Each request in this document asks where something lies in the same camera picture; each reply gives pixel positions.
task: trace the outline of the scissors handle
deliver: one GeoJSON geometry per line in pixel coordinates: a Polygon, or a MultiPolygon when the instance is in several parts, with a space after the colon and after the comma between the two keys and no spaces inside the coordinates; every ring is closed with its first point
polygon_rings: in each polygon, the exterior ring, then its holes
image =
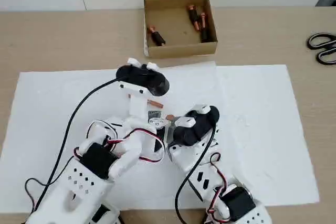
{"type": "Polygon", "coordinates": [[[321,49],[321,48],[328,48],[331,47],[333,44],[336,44],[336,36],[333,34],[328,33],[318,33],[310,36],[307,40],[307,47],[311,50],[321,49]],[[322,42],[319,44],[313,44],[313,40],[316,38],[327,38],[329,39],[327,42],[322,42]]]}
{"type": "Polygon", "coordinates": [[[329,49],[322,51],[316,55],[316,60],[323,65],[336,65],[336,60],[324,60],[323,57],[336,52],[336,47],[330,47],[329,49]]]}

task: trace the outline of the red wire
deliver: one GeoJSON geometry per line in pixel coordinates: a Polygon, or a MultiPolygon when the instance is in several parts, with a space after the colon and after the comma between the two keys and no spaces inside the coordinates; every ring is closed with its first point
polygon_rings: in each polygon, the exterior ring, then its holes
{"type": "Polygon", "coordinates": [[[82,157],[77,153],[78,150],[79,150],[79,147],[74,148],[73,149],[73,152],[74,152],[73,154],[76,158],[81,159],[82,157]]]}
{"type": "Polygon", "coordinates": [[[213,157],[214,155],[218,155],[218,158],[217,158],[217,162],[218,162],[218,161],[220,160],[220,158],[221,158],[221,154],[220,154],[219,152],[215,152],[215,153],[213,153],[213,154],[210,156],[210,164],[216,168],[217,173],[218,173],[219,176],[222,178],[222,180],[223,180],[223,184],[224,184],[224,185],[223,185],[221,188],[219,188],[219,189],[217,190],[217,192],[215,193],[215,195],[214,195],[214,197],[212,198],[212,201],[211,201],[211,203],[210,203],[210,205],[209,205],[209,208],[207,209],[207,213],[211,215],[211,217],[213,218],[214,221],[217,221],[217,222],[219,222],[219,223],[228,223],[228,222],[229,222],[229,219],[228,219],[228,220],[218,220],[218,219],[215,218],[215,211],[216,211],[216,210],[214,209],[214,204],[215,204],[216,199],[217,199],[218,196],[220,195],[220,193],[222,193],[223,191],[226,190],[226,188],[227,188],[227,181],[226,181],[226,178],[224,177],[223,173],[222,173],[222,172],[218,169],[218,167],[213,163],[213,161],[212,161],[212,157],[213,157]]]}
{"type": "MultiPolygon", "coordinates": [[[[122,140],[108,140],[107,142],[109,144],[118,144],[120,142],[122,142],[123,140],[125,140],[126,138],[130,137],[130,135],[132,135],[134,132],[136,131],[141,131],[141,132],[145,132],[146,134],[148,135],[151,135],[153,138],[157,139],[160,141],[160,143],[162,144],[162,147],[163,147],[163,150],[164,150],[164,153],[166,152],[166,149],[165,149],[165,146],[163,144],[163,141],[157,136],[155,135],[153,132],[150,132],[146,129],[143,129],[143,128],[135,128],[134,130],[132,130],[130,133],[128,133],[122,140]]],[[[150,158],[147,158],[147,157],[139,157],[140,160],[144,160],[146,162],[150,162],[150,163],[157,163],[159,161],[162,160],[162,158],[158,159],[158,160],[153,160],[153,159],[150,159],[150,158]]]]}

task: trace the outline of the scissors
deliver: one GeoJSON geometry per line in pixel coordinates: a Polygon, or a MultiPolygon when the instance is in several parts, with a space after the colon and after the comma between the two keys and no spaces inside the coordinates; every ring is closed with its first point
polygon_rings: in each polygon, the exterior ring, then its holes
{"type": "Polygon", "coordinates": [[[336,35],[328,33],[318,33],[310,36],[307,40],[307,47],[311,50],[325,49],[324,51],[319,52],[316,55],[316,60],[318,63],[323,65],[336,65],[336,60],[324,60],[324,56],[330,55],[333,52],[336,52],[336,35]],[[326,42],[319,44],[313,44],[313,40],[316,38],[328,39],[326,42]]]}

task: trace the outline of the black cable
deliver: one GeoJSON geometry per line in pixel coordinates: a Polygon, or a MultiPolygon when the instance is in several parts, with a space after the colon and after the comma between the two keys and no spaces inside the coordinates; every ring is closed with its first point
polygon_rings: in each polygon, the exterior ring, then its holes
{"type": "Polygon", "coordinates": [[[118,219],[119,219],[121,224],[125,224],[124,220],[121,218],[121,215],[118,216],[118,219]]]}
{"type": "Polygon", "coordinates": [[[31,203],[32,203],[32,210],[30,211],[29,215],[31,215],[35,211],[35,201],[34,201],[34,198],[33,198],[32,194],[28,190],[28,183],[29,183],[29,181],[33,180],[33,181],[39,183],[42,186],[51,186],[53,183],[55,183],[59,179],[59,177],[62,175],[62,173],[64,172],[65,168],[67,168],[68,164],[70,163],[70,161],[73,158],[74,157],[72,156],[70,159],[68,159],[68,161],[65,164],[64,168],[62,169],[62,171],[58,174],[58,176],[54,179],[54,181],[50,182],[49,184],[44,184],[41,181],[39,181],[37,178],[29,178],[29,179],[26,180],[26,182],[25,182],[25,191],[26,191],[27,195],[29,196],[29,198],[31,200],[31,203]]]}
{"type": "Polygon", "coordinates": [[[111,80],[111,81],[108,81],[108,82],[106,82],[106,83],[104,83],[104,84],[102,84],[102,85],[96,87],[95,89],[93,89],[92,91],[90,91],[90,92],[89,92],[89,93],[88,93],[88,94],[87,94],[87,95],[86,95],[86,96],[85,96],[85,97],[78,103],[77,107],[75,108],[75,110],[73,111],[73,113],[72,113],[72,115],[71,115],[71,117],[70,117],[70,119],[69,119],[67,128],[66,128],[66,130],[65,130],[65,134],[64,134],[63,142],[62,142],[61,148],[60,148],[60,150],[59,150],[59,153],[58,153],[58,156],[57,156],[55,165],[54,165],[54,167],[53,167],[53,169],[52,169],[52,172],[51,172],[51,174],[50,174],[50,176],[49,176],[49,179],[48,179],[48,182],[47,182],[47,184],[46,184],[47,186],[44,188],[44,190],[43,190],[43,192],[42,192],[40,198],[38,199],[34,211],[36,211],[36,210],[38,209],[39,205],[41,204],[41,202],[42,202],[42,200],[43,200],[43,198],[44,198],[44,196],[45,196],[45,194],[46,194],[46,192],[47,192],[47,190],[48,190],[48,188],[49,188],[49,184],[50,184],[50,182],[52,181],[53,176],[55,175],[57,166],[58,166],[58,164],[59,164],[59,162],[60,162],[60,159],[61,159],[61,156],[62,156],[64,147],[65,147],[65,143],[66,143],[67,138],[68,138],[68,134],[69,134],[69,130],[70,130],[71,123],[72,123],[72,121],[73,121],[73,119],[74,119],[74,117],[75,117],[77,111],[79,110],[79,108],[83,105],[83,103],[84,103],[84,102],[85,102],[85,101],[86,101],[92,94],[94,94],[94,93],[97,92],[98,90],[100,90],[100,89],[102,89],[102,88],[104,88],[104,87],[106,87],[106,86],[108,86],[108,85],[110,85],[110,84],[112,84],[112,83],[114,83],[114,82],[125,80],[126,78],[127,78],[127,77],[115,78],[115,79],[113,79],[113,80],[111,80]]]}
{"type": "Polygon", "coordinates": [[[191,168],[191,170],[188,173],[188,175],[184,178],[184,180],[182,181],[180,187],[178,188],[178,190],[176,192],[176,195],[175,195],[175,211],[176,211],[177,217],[179,218],[180,222],[183,223],[183,224],[187,224],[187,222],[184,221],[184,219],[182,218],[182,216],[180,214],[180,210],[178,209],[179,195],[180,195],[181,190],[184,187],[185,183],[188,181],[188,179],[190,178],[190,176],[192,175],[192,173],[196,170],[197,166],[200,164],[200,162],[202,161],[203,157],[205,156],[207,150],[209,149],[209,147],[211,145],[212,140],[214,139],[215,133],[216,133],[216,126],[214,126],[212,128],[212,132],[211,132],[211,136],[210,136],[209,142],[205,146],[202,154],[200,155],[200,157],[196,161],[196,163],[193,166],[193,168],[191,168]]]}

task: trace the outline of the ventilation holes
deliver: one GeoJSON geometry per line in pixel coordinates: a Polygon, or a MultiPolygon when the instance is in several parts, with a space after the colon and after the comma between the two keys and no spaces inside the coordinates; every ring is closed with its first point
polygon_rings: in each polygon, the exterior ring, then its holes
{"type": "Polygon", "coordinates": [[[204,180],[203,189],[206,190],[208,188],[208,185],[209,185],[209,180],[208,179],[204,180]]]}
{"type": "Polygon", "coordinates": [[[197,176],[197,181],[200,182],[202,180],[202,177],[203,177],[203,173],[199,172],[197,176]]]}

